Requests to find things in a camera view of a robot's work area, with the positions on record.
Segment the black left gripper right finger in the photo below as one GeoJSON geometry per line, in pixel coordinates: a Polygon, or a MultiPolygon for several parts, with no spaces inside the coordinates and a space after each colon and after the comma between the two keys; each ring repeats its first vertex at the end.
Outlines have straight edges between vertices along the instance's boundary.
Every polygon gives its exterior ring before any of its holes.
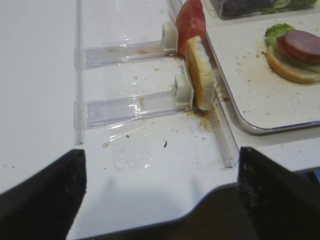
{"type": "Polygon", "coordinates": [[[259,239],[320,238],[319,185],[252,147],[242,147],[237,189],[259,239]]]}

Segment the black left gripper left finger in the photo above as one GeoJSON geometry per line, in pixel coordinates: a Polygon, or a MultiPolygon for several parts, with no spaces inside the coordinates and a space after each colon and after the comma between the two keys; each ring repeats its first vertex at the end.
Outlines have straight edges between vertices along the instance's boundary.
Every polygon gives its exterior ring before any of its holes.
{"type": "Polygon", "coordinates": [[[65,240],[86,189],[85,151],[72,149],[0,195],[0,238],[65,240]]]}

